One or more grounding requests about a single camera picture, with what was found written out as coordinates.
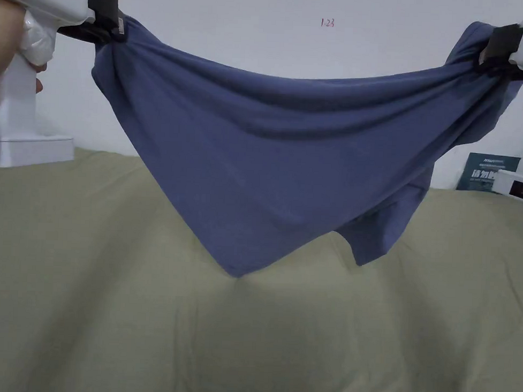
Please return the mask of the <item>person's left hand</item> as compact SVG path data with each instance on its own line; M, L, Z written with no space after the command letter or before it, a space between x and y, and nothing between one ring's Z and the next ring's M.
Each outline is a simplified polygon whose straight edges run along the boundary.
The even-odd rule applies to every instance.
M25 10L9 0L0 0L0 78L19 51Z

